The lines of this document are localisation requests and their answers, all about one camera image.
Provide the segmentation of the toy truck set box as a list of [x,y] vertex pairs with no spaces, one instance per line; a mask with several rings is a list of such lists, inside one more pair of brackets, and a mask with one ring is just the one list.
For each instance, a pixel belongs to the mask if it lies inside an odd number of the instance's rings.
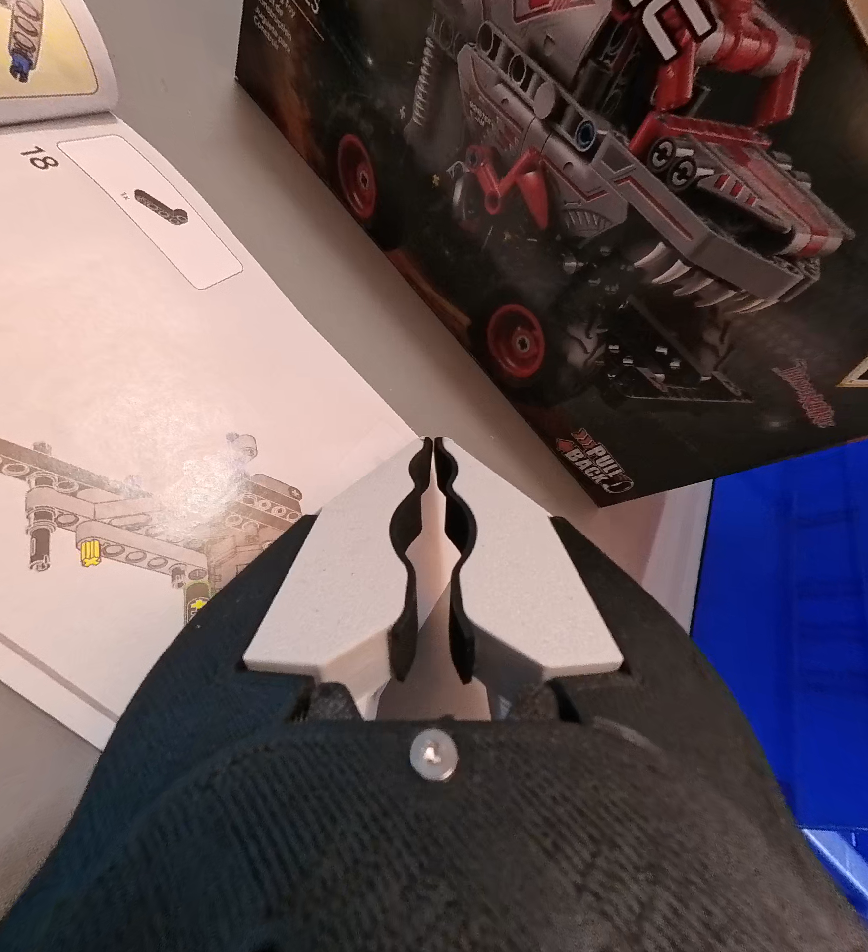
[[868,2],[243,2],[236,78],[597,506],[868,438]]

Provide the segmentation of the open instruction booklet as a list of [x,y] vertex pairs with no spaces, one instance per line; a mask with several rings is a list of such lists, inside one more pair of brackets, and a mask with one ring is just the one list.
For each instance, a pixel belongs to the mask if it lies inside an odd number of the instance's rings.
[[83,2],[0,2],[0,680],[100,749],[194,611],[415,439],[117,99]]

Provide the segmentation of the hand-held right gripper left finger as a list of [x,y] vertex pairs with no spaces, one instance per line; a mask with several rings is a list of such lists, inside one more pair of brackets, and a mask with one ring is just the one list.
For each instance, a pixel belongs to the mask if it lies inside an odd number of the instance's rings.
[[432,457],[432,440],[416,439],[321,507],[243,655],[248,669],[340,684],[376,718],[435,607],[423,528]]

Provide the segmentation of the blue plastic bin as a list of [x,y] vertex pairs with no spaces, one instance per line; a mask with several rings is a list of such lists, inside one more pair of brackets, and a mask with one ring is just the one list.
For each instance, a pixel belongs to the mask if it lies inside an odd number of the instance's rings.
[[868,924],[868,440],[714,482],[692,635]]

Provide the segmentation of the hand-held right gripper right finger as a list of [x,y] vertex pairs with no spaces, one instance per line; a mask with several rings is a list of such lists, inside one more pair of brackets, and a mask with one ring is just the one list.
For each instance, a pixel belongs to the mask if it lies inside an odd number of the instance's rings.
[[449,642],[490,716],[551,681],[613,674],[623,655],[551,514],[453,440],[435,440],[444,533],[458,558],[449,588]]

